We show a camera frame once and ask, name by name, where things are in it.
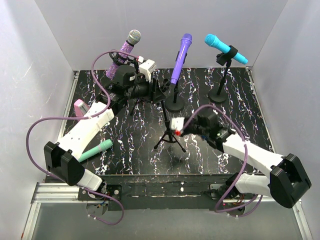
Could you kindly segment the round base mic stand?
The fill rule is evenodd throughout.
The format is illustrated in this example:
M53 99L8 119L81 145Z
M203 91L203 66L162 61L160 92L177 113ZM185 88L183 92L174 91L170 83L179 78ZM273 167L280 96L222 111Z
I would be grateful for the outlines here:
M168 96L165 100L165 107L169 112L180 112L184 109L185 102L181 96L179 96L178 83L175 84L173 94Z

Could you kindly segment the black tripod mic stand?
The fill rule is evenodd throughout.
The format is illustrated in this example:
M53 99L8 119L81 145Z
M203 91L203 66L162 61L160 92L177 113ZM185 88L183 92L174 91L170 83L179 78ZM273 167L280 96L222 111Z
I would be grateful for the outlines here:
M153 147L153 149L156 150L161 142L166 142L169 144L177 143L179 145L179 147L181 148L181 150L185 153L186 149L181 145L181 143L175 137L173 131L170 129L170 121L167 116L167 110L165 107L164 100L161 101L160 103L161 103L162 113L164 116L164 124L165 124L166 130L164 131L163 136L160 138L160 140L157 142L157 144Z

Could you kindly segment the mint green microphone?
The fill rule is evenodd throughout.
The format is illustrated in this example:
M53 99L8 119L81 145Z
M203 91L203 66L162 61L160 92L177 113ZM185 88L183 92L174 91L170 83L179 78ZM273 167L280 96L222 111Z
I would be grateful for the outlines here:
M110 139L104 140L102 141L99 145L85 151L84 153L82 153L82 155L80 156L80 158L78 159L78 162L83 162L103 151L108 150L109 148L111 148L113 146L113 142Z

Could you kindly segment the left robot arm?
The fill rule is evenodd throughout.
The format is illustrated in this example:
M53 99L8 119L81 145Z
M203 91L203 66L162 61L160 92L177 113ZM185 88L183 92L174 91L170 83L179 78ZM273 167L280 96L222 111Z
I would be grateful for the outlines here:
M157 104L166 99L165 91L170 81L166 78L159 84L156 78L148 80L146 74L137 73L130 65L120 66L112 80L107 80L104 89L91 104L85 119L78 123L57 143L44 146L46 169L70 186L79 185L89 189L95 200L106 196L106 187L100 176L86 169L80 162L83 151L102 128L107 125L130 99L139 99Z

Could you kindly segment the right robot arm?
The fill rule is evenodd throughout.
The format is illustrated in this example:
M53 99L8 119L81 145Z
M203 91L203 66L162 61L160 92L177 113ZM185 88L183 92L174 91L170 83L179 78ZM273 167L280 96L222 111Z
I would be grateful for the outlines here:
M227 195L237 199L243 194L263 195L273 198L285 208L292 208L311 188L312 183L301 160L290 153L283 156L265 150L218 122L210 109L201 114L183 118L175 129L182 135L199 135L214 149L242 160L260 171L260 175L241 173L226 181Z

